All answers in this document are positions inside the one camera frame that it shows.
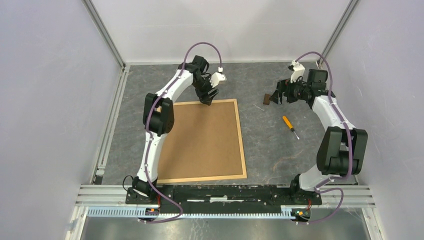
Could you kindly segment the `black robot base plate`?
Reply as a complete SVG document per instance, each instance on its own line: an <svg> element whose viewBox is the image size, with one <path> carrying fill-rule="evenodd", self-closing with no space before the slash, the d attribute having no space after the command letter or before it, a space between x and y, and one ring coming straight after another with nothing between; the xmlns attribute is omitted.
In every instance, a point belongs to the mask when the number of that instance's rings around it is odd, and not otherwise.
<svg viewBox="0 0 424 240"><path fill-rule="evenodd" d="M320 206L321 195L286 185L162 185L153 199L127 190L128 205L159 204L161 213L277 213L281 206Z"/></svg>

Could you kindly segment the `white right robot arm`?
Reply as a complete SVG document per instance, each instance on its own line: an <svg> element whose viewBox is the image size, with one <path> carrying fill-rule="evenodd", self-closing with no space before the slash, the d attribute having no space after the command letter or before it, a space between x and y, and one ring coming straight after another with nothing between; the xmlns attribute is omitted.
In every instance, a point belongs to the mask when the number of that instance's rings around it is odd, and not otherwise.
<svg viewBox="0 0 424 240"><path fill-rule="evenodd" d="M317 192L329 182L358 175L368 142L366 130L347 120L335 94L327 89L327 80L332 79L329 72L310 69L307 80L303 80L303 73L303 70L294 70L290 78L279 80L275 91L265 94L263 99L265 105L305 101L325 129L316 154L316 164L298 174L290 183L288 196L295 204L302 204L309 198L309 192Z"/></svg>

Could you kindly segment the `wooden picture frame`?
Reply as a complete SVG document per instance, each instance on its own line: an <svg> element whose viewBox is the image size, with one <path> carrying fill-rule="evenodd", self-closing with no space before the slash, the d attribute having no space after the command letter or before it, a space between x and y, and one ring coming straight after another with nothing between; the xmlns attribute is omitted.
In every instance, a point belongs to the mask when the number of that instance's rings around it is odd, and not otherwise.
<svg viewBox="0 0 424 240"><path fill-rule="evenodd" d="M238 102L174 104L175 123L164 141L158 183L246 179Z"/></svg>

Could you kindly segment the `yellow handled screwdriver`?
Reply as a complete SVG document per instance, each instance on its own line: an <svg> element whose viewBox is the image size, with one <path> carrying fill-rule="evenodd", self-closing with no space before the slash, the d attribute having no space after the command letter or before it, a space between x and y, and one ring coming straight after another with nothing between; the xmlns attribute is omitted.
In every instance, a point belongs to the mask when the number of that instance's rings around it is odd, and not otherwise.
<svg viewBox="0 0 424 240"><path fill-rule="evenodd" d="M294 126L291 124L291 122L289 121L289 119L283 115L282 116L283 121L285 122L285 124L287 125L287 127L290 129L290 131L295 135L295 137L300 140L300 137L297 135Z"/></svg>

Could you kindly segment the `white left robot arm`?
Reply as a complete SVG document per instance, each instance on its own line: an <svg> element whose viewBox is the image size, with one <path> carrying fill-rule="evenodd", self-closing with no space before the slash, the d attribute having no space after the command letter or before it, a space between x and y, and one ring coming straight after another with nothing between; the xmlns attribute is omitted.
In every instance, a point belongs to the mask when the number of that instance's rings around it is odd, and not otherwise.
<svg viewBox="0 0 424 240"><path fill-rule="evenodd" d="M142 121L146 142L141 166L131 183L133 191L145 204L157 198L159 159L165 139L175 124L175 101L186 88L193 86L200 103L209 106L219 93L218 84L226 80L221 64L214 74L207 72L209 66L204 57L196 55L192 62L178 65L164 87L145 96Z"/></svg>

